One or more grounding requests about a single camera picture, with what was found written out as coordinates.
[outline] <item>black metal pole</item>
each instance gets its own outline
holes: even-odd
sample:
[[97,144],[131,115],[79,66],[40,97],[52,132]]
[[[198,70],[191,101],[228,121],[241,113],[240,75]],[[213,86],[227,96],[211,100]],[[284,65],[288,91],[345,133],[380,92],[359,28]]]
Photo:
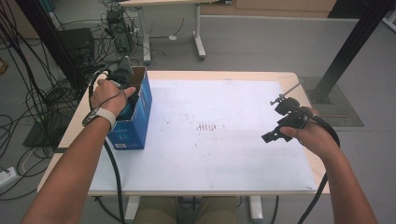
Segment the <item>black metal pole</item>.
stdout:
[[344,74],[361,47],[382,21],[392,3],[394,3],[394,0],[378,0],[372,3],[362,14],[361,19],[353,28],[343,47],[338,51],[319,84],[313,90],[308,91],[308,97],[313,104],[329,103],[328,96],[335,83]]
[[88,86],[39,0],[15,0],[80,99]]

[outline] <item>forearm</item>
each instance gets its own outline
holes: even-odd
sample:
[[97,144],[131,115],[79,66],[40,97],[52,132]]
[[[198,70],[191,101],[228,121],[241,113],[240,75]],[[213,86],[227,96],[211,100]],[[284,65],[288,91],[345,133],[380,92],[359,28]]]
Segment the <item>forearm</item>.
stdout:
[[345,155],[336,151],[323,163],[329,177],[334,223],[377,223]]
[[23,222],[78,222],[109,127],[106,119],[98,117],[78,135],[57,162]]

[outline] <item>left hand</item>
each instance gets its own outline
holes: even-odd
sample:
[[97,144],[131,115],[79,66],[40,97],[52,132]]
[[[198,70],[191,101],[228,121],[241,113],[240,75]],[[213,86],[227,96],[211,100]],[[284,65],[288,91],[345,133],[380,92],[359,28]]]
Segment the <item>left hand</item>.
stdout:
[[106,99],[117,95],[116,97],[108,100],[101,105],[103,109],[111,111],[116,117],[119,115],[121,110],[125,107],[127,98],[130,97],[136,88],[130,87],[120,93],[120,89],[116,87],[114,83],[105,79],[98,79],[98,86],[96,87],[91,97],[91,105],[96,108]]

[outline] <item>hand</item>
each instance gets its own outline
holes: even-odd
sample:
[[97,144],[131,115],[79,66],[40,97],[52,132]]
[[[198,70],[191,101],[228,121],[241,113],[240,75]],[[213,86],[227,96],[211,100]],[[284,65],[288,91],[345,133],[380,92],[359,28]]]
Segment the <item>hand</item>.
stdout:
[[111,81],[105,79],[98,79],[98,86],[96,87],[91,97],[91,105],[93,108],[99,106],[106,99],[116,96],[101,105],[103,109],[111,111],[115,116],[118,116],[121,110],[127,103],[127,98],[130,97],[136,88],[130,87],[120,93],[120,89]]
[[[308,107],[308,109],[313,114],[318,114],[316,109],[310,107]],[[321,159],[325,159],[334,152],[340,150],[332,139],[332,136],[313,120],[309,120],[301,130],[291,127],[282,127],[280,128],[280,132],[287,136],[297,138],[306,148],[318,155]]]

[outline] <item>floor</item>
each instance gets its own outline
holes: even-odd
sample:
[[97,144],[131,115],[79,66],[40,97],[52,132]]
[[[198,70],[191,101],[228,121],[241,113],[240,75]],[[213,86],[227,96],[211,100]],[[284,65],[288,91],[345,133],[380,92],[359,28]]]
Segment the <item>floor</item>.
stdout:
[[[321,77],[356,22],[334,19],[204,16],[201,19],[201,37],[207,56],[201,60],[191,37],[193,21],[184,20],[176,41],[168,38],[151,39],[152,62],[148,65],[148,72],[150,70],[274,71],[293,72],[299,77]],[[158,32],[158,35],[171,35],[179,26],[179,21],[171,28],[154,24],[153,32]],[[35,47],[35,50],[37,54],[43,55],[41,48]],[[394,83],[396,83],[395,50],[396,34],[383,23],[379,24],[337,83],[360,116],[364,127],[340,127],[336,128],[336,131],[340,136],[342,149],[349,158],[380,223],[396,221],[394,213],[396,177],[393,173],[396,162],[394,137],[396,106],[392,103]],[[2,49],[0,54],[2,58],[11,62],[6,50]],[[42,76],[40,66],[31,60],[33,56],[28,50],[25,56],[35,71],[36,82],[43,90],[46,89],[49,83],[47,78]],[[142,55],[139,54],[138,47],[132,57],[136,59],[134,65],[137,65],[137,62],[142,64]],[[49,63],[53,74],[62,78],[62,72],[51,59]],[[23,103],[26,93],[21,76],[15,65],[11,64],[7,72],[0,76],[0,114],[18,118],[26,110],[26,105]],[[0,121],[2,126],[7,123],[3,117]],[[27,168],[39,161],[34,156],[27,160],[31,150],[21,143],[34,122],[32,118],[22,119],[19,122],[6,153],[0,158],[2,167],[15,167],[23,153],[26,153],[22,157],[23,165]],[[37,148],[36,154],[42,155],[42,150]],[[44,169],[48,161],[44,160],[34,167],[33,173]],[[3,200],[34,190],[41,176],[42,173],[22,178],[17,187],[7,193],[5,190],[9,186],[0,189],[2,223],[19,223],[35,197],[35,192],[17,200]],[[297,222],[311,199],[312,196],[309,195],[281,196],[276,223]],[[115,197],[105,197],[103,201],[110,211],[117,214]],[[270,223],[275,202],[275,196],[262,196],[263,223]],[[180,213],[180,219],[183,223],[191,223],[194,215],[194,211],[190,209]],[[237,209],[237,218],[239,223],[253,223],[249,219],[246,197],[242,198]],[[93,198],[88,198],[80,223],[117,223],[117,221],[103,212]],[[305,223],[333,223],[329,195],[322,195]]]

